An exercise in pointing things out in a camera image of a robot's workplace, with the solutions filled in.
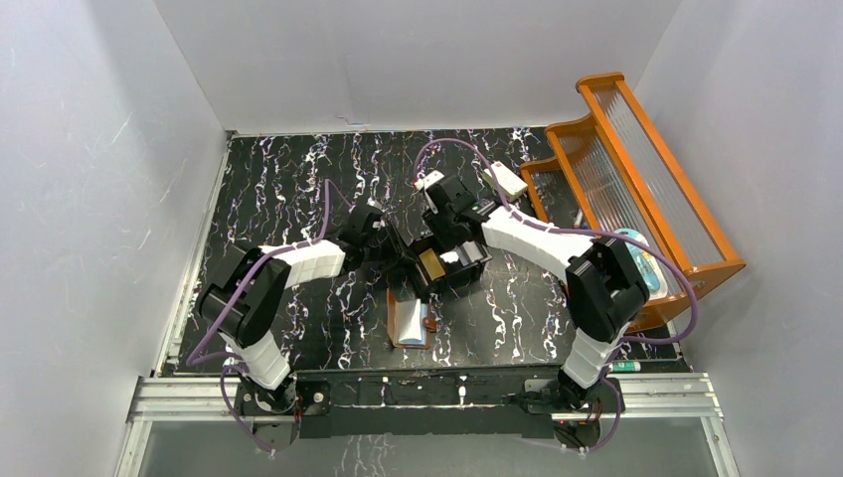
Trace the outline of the gold credit card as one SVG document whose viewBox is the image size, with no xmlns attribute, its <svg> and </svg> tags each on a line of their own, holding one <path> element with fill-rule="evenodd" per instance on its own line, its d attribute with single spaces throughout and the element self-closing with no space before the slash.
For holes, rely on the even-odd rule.
<svg viewBox="0 0 843 477">
<path fill-rule="evenodd" d="M 421 265 L 431 281 L 442 278 L 446 275 L 439 255 L 429 248 L 420 254 Z"/>
</svg>

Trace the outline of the black card tray box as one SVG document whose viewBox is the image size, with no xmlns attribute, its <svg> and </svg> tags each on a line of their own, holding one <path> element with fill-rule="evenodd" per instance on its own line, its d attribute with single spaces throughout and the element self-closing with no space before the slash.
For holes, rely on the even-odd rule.
<svg viewBox="0 0 843 477">
<path fill-rule="evenodd" d="M 428 235 L 414 240 L 410 244 L 410 250 L 415 255 L 417 261 L 415 264 L 415 274 L 413 275 L 414 288 L 420 298 L 426 298 L 432 293 L 441 293 L 445 289 L 457 289 L 468 286 L 478 281 L 485 270 L 486 264 L 491 260 L 492 255 L 487 246 L 482 243 L 474 241 L 480 250 L 483 252 L 483 259 L 468 266 L 462 266 L 458 263 L 442 262 L 445 268 L 446 275 L 437 280 L 431 281 L 426 275 L 420 260 L 420 254 L 425 250 L 432 248 L 438 255 L 453 250 L 445 250 L 435 239 L 434 236 Z"/>
</svg>

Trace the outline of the orange leather card holder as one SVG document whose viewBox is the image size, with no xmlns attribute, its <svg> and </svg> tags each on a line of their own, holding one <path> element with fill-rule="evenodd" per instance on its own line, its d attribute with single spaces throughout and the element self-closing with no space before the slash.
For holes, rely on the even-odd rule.
<svg viewBox="0 0 843 477">
<path fill-rule="evenodd" d="M 394 348 L 426 350 L 435 333 L 436 322 L 426 303 L 417 298 L 399 300 L 387 290 L 387 334 Z"/>
</svg>

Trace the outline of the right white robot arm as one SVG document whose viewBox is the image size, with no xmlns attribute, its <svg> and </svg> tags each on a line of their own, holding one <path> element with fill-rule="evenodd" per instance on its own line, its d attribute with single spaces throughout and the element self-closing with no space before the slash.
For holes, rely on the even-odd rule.
<svg viewBox="0 0 843 477">
<path fill-rule="evenodd" d="M 649 289 L 619 235 L 561 233 L 498 197 L 480 198 L 452 175 L 433 171 L 414 183 L 427 203 L 422 218 L 444 253 L 482 248 L 515 254 L 555 275 L 568 293 L 577 334 L 560 371 L 560 397 L 573 411 L 599 397 L 598 380 Z"/>
</svg>

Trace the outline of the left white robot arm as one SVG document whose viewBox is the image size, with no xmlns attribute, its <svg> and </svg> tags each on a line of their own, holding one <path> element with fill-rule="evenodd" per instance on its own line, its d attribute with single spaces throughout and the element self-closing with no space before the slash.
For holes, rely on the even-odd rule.
<svg viewBox="0 0 843 477">
<path fill-rule="evenodd" d="M 197 300 L 196 311 L 240 358 L 258 400 L 273 413 L 292 409 L 292 368 L 271 333 L 285 290 L 332 279 L 371 265 L 384 272 L 412 262 L 396 227 L 375 206 L 355 206 L 339 226 L 318 238 L 280 246 L 236 244 Z"/>
</svg>

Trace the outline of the stack of white cards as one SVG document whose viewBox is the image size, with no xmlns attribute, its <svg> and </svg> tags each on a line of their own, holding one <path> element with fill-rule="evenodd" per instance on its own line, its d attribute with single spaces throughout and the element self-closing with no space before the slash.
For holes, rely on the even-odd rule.
<svg viewBox="0 0 843 477">
<path fill-rule="evenodd" d="M 471 263 L 483 259 L 483 252 L 478 245 L 473 242 L 466 242 L 455 249 L 443 253 L 439 256 L 445 263 L 460 263 L 462 266 L 468 266 Z"/>
</svg>

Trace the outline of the white rectangular box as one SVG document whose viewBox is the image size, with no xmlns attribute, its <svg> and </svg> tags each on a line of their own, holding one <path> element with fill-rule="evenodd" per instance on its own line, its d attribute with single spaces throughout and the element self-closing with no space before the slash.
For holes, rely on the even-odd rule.
<svg viewBox="0 0 843 477">
<path fill-rule="evenodd" d="M 528 189 L 528 184 L 500 161 L 495 161 L 490 167 L 484 168 L 482 177 L 493 189 L 499 186 L 509 203 L 521 198 Z"/>
</svg>

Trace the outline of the orange wooden shelf rack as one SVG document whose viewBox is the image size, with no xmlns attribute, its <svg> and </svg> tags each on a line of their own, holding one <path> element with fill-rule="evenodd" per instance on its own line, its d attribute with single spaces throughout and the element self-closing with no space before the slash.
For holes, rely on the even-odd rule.
<svg viewBox="0 0 843 477">
<path fill-rule="evenodd" d="M 703 298 L 746 263 L 680 166 L 621 73 L 579 79 L 588 113 L 546 127 L 553 155 L 526 162 L 522 179 L 537 216 L 563 196 L 538 179 L 562 176 L 591 229 L 631 229 L 675 264 Z"/>
</svg>

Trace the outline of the blue blister pack item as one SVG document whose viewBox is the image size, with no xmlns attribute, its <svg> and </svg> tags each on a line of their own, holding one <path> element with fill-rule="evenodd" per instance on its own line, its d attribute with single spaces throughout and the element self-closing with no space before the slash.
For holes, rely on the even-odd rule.
<svg viewBox="0 0 843 477">
<path fill-rule="evenodd" d="M 621 228 L 615 230 L 615 232 L 644 245 L 649 245 L 646 236 L 637 230 Z M 661 262 L 651 253 L 638 246 L 630 243 L 627 243 L 626 246 L 649 290 L 650 299 L 656 300 L 666 297 L 668 295 L 668 284 L 661 270 Z"/>
</svg>

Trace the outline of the green marker pen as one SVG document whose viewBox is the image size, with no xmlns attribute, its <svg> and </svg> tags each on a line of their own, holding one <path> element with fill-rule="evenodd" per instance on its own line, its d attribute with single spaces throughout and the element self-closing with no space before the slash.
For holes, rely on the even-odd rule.
<svg viewBox="0 0 843 477">
<path fill-rule="evenodd" d="M 642 371 L 642 365 L 637 361 L 614 361 L 610 365 L 612 373 L 638 373 Z"/>
</svg>

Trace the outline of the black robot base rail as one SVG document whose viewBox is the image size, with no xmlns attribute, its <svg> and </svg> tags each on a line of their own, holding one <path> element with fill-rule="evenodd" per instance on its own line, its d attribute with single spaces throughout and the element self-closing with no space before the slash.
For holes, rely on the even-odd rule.
<svg viewBox="0 0 843 477">
<path fill-rule="evenodd" d="M 288 424 L 300 438 L 362 434 L 520 434 L 551 437 L 593 417 L 593 401 L 567 395 L 555 365 L 300 371 L 285 403 L 240 382 L 237 413 L 261 437 Z"/>
</svg>

